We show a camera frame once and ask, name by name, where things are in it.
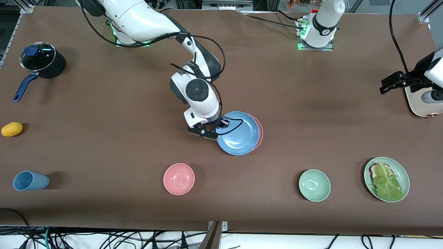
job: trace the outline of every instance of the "white floor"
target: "white floor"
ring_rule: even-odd
[[[197,232],[186,232],[186,235]],[[150,238],[152,232],[143,232],[143,238]],[[181,232],[166,232],[161,234],[157,239],[159,240],[177,240],[181,237]],[[325,249],[334,236],[328,235],[282,235],[282,234],[234,234],[226,233],[222,235],[220,249],[232,249],[238,247],[239,249]],[[187,239],[189,245],[200,243],[204,238],[203,235],[190,237]],[[66,242],[73,249],[99,249],[104,241],[108,239],[108,235],[94,234],[94,235],[68,235]],[[110,249],[113,249],[117,239],[111,244]],[[19,248],[25,241],[22,235],[1,235],[0,248],[1,249],[16,249]],[[141,242],[137,240],[129,240],[136,245],[136,248],[141,247]],[[392,241],[391,237],[371,237],[373,248],[388,249]],[[164,249],[170,243],[158,243],[160,249]],[[41,244],[37,244],[37,249],[45,249]],[[175,249],[179,247],[178,244],[169,247]],[[27,249],[33,249],[32,242],[28,242]],[[397,237],[392,249],[441,249],[443,248],[443,239],[432,238],[404,238]],[[134,245],[121,243],[118,249],[134,249]],[[361,243],[360,236],[339,236],[332,245],[331,249],[365,249]]]

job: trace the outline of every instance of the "stacked plates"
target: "stacked plates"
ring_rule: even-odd
[[[229,132],[221,135],[218,139],[218,145],[224,151],[234,156],[242,156],[260,145],[263,139],[263,128],[255,117],[238,111],[227,113],[224,116],[243,120],[243,123],[238,128],[236,127],[241,123],[240,120],[231,120],[229,127],[217,128],[218,134]]]

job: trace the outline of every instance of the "pink plate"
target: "pink plate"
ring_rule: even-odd
[[[173,195],[184,195],[194,185],[195,175],[191,167],[184,163],[171,165],[163,176],[163,185]]]
[[[259,137],[258,137],[257,145],[254,147],[254,149],[252,149],[252,150],[255,150],[260,145],[261,140],[263,139],[263,127],[261,126],[260,121],[258,121],[258,119],[256,119],[251,114],[249,114],[249,116],[251,116],[255,120],[255,122],[257,123],[257,125],[258,125],[258,132],[260,133]]]

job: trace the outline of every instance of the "blue plate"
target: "blue plate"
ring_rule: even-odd
[[[218,145],[227,153],[234,156],[242,156],[251,152],[258,143],[259,129],[255,120],[244,112],[230,112],[224,115],[230,118],[243,119],[243,124],[237,129],[226,135],[220,136],[217,140]],[[217,128],[217,133],[228,132],[240,123],[241,121],[231,120],[229,127]]]

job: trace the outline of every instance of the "robotic arm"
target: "robotic arm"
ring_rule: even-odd
[[[171,77],[172,92],[190,108],[184,112],[188,131],[210,139],[218,139],[217,127],[226,127],[220,118],[217,96],[208,82],[214,82],[221,70],[217,58],[169,15],[153,10],[144,0],[76,0],[93,16],[107,16],[117,35],[125,43],[152,41],[166,34],[178,33],[175,39],[194,58]]]
[[[429,88],[421,100],[427,104],[443,103],[443,46],[417,62],[413,71],[404,74],[397,71],[381,81],[380,93],[396,88],[410,87],[411,92]]]
[[[317,13],[303,16],[301,26],[305,31],[301,33],[300,38],[311,47],[321,48],[328,45],[334,38],[338,21],[344,12],[343,0],[323,0]]]

